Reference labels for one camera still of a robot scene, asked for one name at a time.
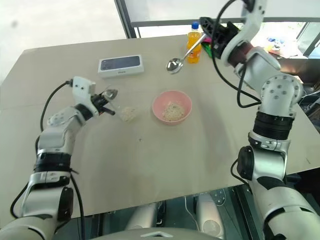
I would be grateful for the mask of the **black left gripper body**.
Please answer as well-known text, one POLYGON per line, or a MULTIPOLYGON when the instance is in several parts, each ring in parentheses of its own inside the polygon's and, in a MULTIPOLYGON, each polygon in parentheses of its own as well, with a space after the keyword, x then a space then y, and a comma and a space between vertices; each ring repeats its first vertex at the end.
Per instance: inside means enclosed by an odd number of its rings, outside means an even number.
POLYGON ((108 101, 101 94, 94 94, 90 97, 91 103, 98 112, 98 115, 102 113, 109 113, 109 109, 105 107, 108 101))

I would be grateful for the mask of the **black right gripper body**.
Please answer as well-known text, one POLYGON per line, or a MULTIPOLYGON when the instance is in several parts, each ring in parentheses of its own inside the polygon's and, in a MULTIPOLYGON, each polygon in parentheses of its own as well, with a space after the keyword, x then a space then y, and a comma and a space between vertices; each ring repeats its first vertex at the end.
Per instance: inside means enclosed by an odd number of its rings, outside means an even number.
POLYGON ((242 59, 241 30, 230 21, 226 26, 218 24, 213 32, 213 37, 219 35, 219 50, 212 50, 212 59, 242 59))

